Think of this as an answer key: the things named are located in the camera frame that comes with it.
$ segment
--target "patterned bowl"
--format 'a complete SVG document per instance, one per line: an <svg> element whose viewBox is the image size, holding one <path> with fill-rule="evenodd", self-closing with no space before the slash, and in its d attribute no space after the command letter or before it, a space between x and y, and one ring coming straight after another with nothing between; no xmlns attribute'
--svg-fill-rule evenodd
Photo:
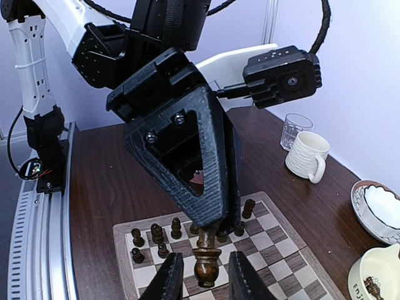
<svg viewBox="0 0 400 300"><path fill-rule="evenodd" d="M362 180L357 182L351 189L351 204L361 225L370 235L385 244L400 244L400 229L386 225L378 219L365 199L365 190L370 186L382 187L385 191L393 193L394 197L400 201L388 187L375 181Z"/></svg>

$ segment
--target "chessboard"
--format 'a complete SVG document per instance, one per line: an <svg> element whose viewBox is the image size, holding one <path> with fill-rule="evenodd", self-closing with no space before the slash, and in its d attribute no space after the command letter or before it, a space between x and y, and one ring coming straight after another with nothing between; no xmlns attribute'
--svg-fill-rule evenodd
<svg viewBox="0 0 400 300"><path fill-rule="evenodd" d="M194 277L196 259L192 253L197 248L198 237L189 231L191 221L183 213L169 214L114 226L114 244L119 274L126 299L139 299L164 262L158 256L158 247L151 239L150 227L162 227L164 242L170 252L182 253L184 261L184 300L228 300L228 262L231 251L242 251L249 259L268 289L278 300L341 300L345 299L332 279L300 235L282 215L264 192L241 198L242 210L247 199L256 202L252 215L245 222L245 233L231 233L224 243L216 240L222 253L218 259L219 276L215 286L206 289L198 286ZM179 218L182 226L180 239L171 238L171 222ZM131 257L134 248L131 230L138 228L144 239L139 247L144 261L135 263Z"/></svg>

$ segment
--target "mug handle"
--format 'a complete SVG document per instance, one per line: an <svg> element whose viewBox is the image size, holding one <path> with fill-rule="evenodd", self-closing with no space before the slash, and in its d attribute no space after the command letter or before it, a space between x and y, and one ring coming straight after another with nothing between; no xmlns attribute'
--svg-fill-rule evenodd
<svg viewBox="0 0 400 300"><path fill-rule="evenodd" d="M321 181L321 179L323 178L324 172L325 172L325 167L326 167L325 160L321 156L318 155L315 157L315 159L318 162L317 172L315 173L315 175L308 174L308 178L310 179L310 181L312 183L318 183L319 181Z"/></svg>

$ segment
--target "textured white mug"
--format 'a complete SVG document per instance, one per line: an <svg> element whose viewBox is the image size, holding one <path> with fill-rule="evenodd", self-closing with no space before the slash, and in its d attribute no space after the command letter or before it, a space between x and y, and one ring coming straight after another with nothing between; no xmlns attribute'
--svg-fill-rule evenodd
<svg viewBox="0 0 400 300"><path fill-rule="evenodd" d="M329 148L328 141L322 136L309 131L299 132L286 156L286 166L297 176L318 183L325 172Z"/></svg>

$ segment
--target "bowl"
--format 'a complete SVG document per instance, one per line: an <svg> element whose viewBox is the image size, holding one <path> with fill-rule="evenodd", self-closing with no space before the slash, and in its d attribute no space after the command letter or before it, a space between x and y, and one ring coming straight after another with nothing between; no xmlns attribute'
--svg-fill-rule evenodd
<svg viewBox="0 0 400 300"><path fill-rule="evenodd" d="M400 244L387 248L372 248L356 261L350 269L347 282L352 300L377 299L368 292L368 280L379 288L383 299L400 299L399 251Z"/></svg>
<svg viewBox="0 0 400 300"><path fill-rule="evenodd" d="M393 194L400 201L398 195L383 184L370 180L357 182L351 189L351 204L359 222L377 240L389 245L400 244L400 228L386 224L385 219L382 216L377 217L369 207L366 191L370 187L381 188L387 193Z"/></svg>

